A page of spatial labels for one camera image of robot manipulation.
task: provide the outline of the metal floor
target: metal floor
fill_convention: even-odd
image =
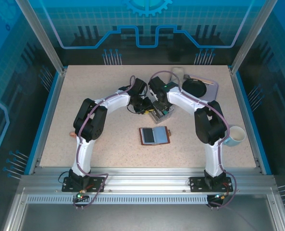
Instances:
[[[27,205],[20,231],[252,231],[276,230],[266,197],[238,195],[229,209],[206,205]]]

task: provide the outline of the aluminum frame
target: aluminum frame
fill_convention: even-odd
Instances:
[[[64,69],[63,65],[29,1],[16,0],[16,3],[23,12],[26,20],[34,31],[37,39],[40,41],[53,66],[59,74],[62,74]]]
[[[231,76],[232,84],[233,84],[234,89],[235,89],[235,94],[236,94],[236,98],[237,98],[237,101],[239,104],[240,112],[241,112],[243,120],[244,120],[246,132],[248,135],[248,139],[250,142],[250,146],[252,149],[253,156],[255,158],[257,158],[258,166],[261,168],[262,173],[266,174],[266,169],[265,169],[265,166],[263,163],[263,159],[261,156],[261,152],[260,152],[260,149],[258,146],[258,142],[257,142],[256,136],[255,136],[255,133],[253,131],[253,126],[250,122],[248,110],[247,110],[246,104],[245,104],[245,99],[241,93],[241,88],[240,88],[239,82],[237,80],[236,74],[234,74],[231,71],[230,71],[230,76]]]
[[[245,105],[240,93],[238,81],[231,75],[235,88],[237,99],[240,103],[243,118],[246,123]],[[43,130],[49,130],[53,113],[57,104],[58,97],[62,88],[64,76],[56,84],[46,121]],[[256,141],[254,138],[250,143],[254,149]],[[39,140],[39,148],[35,155],[35,168],[33,175],[22,176],[17,189],[15,199],[13,201],[10,214],[8,216],[5,231],[19,230],[23,221],[26,203],[30,195],[42,196],[65,196],[75,195],[75,193],[61,192],[61,184],[58,183],[59,175],[69,170],[70,167],[40,167],[40,156],[46,142],[47,134],[41,135]],[[254,155],[259,157],[258,148],[254,151]],[[106,181],[105,190],[100,195],[107,197],[116,197],[122,195],[167,195],[167,196],[191,196],[191,195],[207,195],[211,193],[191,193],[188,186],[188,178],[192,176],[203,176],[203,168],[92,168],[92,173],[109,173]],[[276,182],[273,176],[261,174],[261,168],[227,168],[237,178],[237,195],[239,194],[265,194],[268,196],[270,210],[273,215],[274,223],[278,230],[285,231],[285,208],[280,198]]]
[[[264,5],[262,6],[258,17],[254,21],[250,31],[248,32],[245,41],[243,42],[241,48],[239,49],[233,63],[232,63],[232,73],[236,74],[239,67],[241,66],[244,58],[246,57],[247,53],[249,52],[251,46],[253,45],[254,41],[256,40],[257,36],[262,30],[268,16],[273,11],[273,8],[277,0],[266,0]]]
[[[41,157],[41,155],[44,151],[45,143],[46,143],[47,136],[48,136],[48,133],[50,130],[50,125],[51,125],[51,122],[52,122],[52,119],[54,116],[54,112],[55,112],[57,102],[58,102],[58,99],[60,96],[62,84],[63,84],[64,78],[65,78],[66,70],[67,69],[64,69],[62,74],[58,74],[56,86],[54,89],[51,89],[51,90],[53,90],[51,102],[50,102],[49,108],[47,110],[47,116],[46,116],[44,124],[43,124],[43,128],[42,128],[40,138],[39,138],[39,141],[37,144],[35,155],[34,155],[34,158],[32,160],[31,168],[28,171],[28,174],[33,174],[33,171],[34,171],[36,164],[37,164],[37,160],[38,160],[38,158]]]

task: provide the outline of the glass panel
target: glass panel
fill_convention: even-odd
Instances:
[[[272,173],[285,185],[285,0],[279,0],[239,73]]]
[[[264,0],[32,0],[64,65],[232,64]]]
[[[54,75],[55,69],[15,1],[0,0],[0,230]],[[9,155],[16,150],[26,157]]]

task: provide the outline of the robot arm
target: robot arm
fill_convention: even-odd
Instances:
[[[127,93],[120,94],[128,87],[129,86],[119,88],[115,96],[101,103],[101,105],[95,110],[94,117],[92,119],[89,119],[83,128],[81,133],[82,143],[79,151],[78,162],[79,166],[84,172],[90,172],[90,162],[93,146],[96,139],[102,134],[104,130],[104,124],[107,115],[120,107],[126,107],[128,105],[133,105],[134,110],[137,114],[146,114],[149,111],[153,110],[151,100],[148,97],[145,97],[145,95],[141,95],[145,87],[147,87],[144,81],[137,78],[135,80],[134,86]],[[82,103],[74,121],[75,134],[77,135],[77,149],[80,144],[78,133],[82,127],[83,122],[85,121],[92,108],[102,100],[103,99],[93,101],[91,99],[85,99]],[[80,176],[85,176],[85,174],[78,169],[76,158],[70,170],[70,176],[74,179]]]
[[[219,104],[216,101],[206,102],[186,92],[180,92],[177,84],[170,82],[166,85],[159,77],[153,78],[149,82],[149,86],[151,94],[161,104],[166,105],[165,108],[175,104],[195,116],[196,134],[200,141],[204,143],[206,153],[206,181],[209,186],[216,184],[217,180],[225,177],[225,173],[223,173],[219,166],[218,145],[225,136],[226,126],[213,111],[201,103],[210,105],[222,115]]]

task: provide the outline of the open wallet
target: open wallet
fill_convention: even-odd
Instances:
[[[166,126],[139,128],[141,145],[160,145],[170,143],[171,132]]]

